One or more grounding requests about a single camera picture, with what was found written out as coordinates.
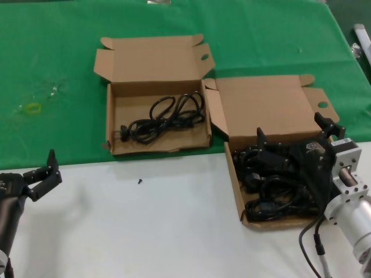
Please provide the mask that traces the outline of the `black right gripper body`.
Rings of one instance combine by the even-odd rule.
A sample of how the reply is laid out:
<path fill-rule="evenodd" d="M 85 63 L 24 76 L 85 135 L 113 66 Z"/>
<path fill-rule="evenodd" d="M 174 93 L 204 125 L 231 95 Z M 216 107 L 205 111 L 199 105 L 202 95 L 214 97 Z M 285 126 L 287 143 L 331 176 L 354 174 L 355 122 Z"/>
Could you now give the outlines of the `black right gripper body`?
<path fill-rule="evenodd" d="M 328 136 L 324 132 L 290 144 L 289 153 L 299 165 L 300 177 L 308 185 L 321 214 L 333 192 L 332 168 L 334 158 Z"/>

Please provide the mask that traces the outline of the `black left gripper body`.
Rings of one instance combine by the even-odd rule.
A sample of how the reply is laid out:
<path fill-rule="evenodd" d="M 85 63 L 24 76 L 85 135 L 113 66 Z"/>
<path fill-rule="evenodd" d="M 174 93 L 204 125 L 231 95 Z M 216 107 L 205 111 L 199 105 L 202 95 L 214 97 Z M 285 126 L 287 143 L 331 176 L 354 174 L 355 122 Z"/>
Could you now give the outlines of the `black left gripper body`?
<path fill-rule="evenodd" d="M 1 173 L 1 251 L 9 253 L 26 202 L 27 182 L 21 174 Z"/>

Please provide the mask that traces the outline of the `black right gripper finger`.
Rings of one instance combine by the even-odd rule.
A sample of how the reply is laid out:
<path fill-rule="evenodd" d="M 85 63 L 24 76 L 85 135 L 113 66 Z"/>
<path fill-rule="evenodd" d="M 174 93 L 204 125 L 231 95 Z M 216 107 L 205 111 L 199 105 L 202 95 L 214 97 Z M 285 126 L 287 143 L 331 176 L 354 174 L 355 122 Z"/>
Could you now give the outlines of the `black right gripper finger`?
<path fill-rule="evenodd" d="M 333 142 L 332 136 L 338 140 L 344 139 L 345 127 L 335 123 L 331 118 L 325 118 L 316 112 L 314 121 L 321 128 L 321 131 L 314 137 L 315 142 Z"/>
<path fill-rule="evenodd" d="M 257 147 L 258 155 L 257 160 L 270 166 L 278 171 L 287 171 L 289 168 L 289 160 L 284 156 L 272 152 L 267 149 L 267 136 L 264 134 L 260 127 L 257 128 Z"/>

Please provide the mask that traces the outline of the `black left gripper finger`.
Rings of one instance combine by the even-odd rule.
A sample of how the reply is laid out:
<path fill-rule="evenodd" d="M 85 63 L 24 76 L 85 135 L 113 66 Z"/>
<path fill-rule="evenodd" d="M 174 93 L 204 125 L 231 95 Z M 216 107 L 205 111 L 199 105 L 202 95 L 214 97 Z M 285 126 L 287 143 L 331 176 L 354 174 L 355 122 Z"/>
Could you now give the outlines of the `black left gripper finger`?
<path fill-rule="evenodd" d="M 40 183 L 38 183 L 33 188 L 30 188 L 28 192 L 28 197 L 33 202 L 36 202 L 61 183 L 62 183 L 62 178 L 61 178 L 60 172 L 59 171 L 52 172 L 50 176 L 42 180 Z"/>
<path fill-rule="evenodd" d="M 59 164 L 54 150 L 50 150 L 46 166 L 24 173 L 23 178 L 27 184 L 36 184 L 38 182 L 44 184 L 58 184 Z"/>

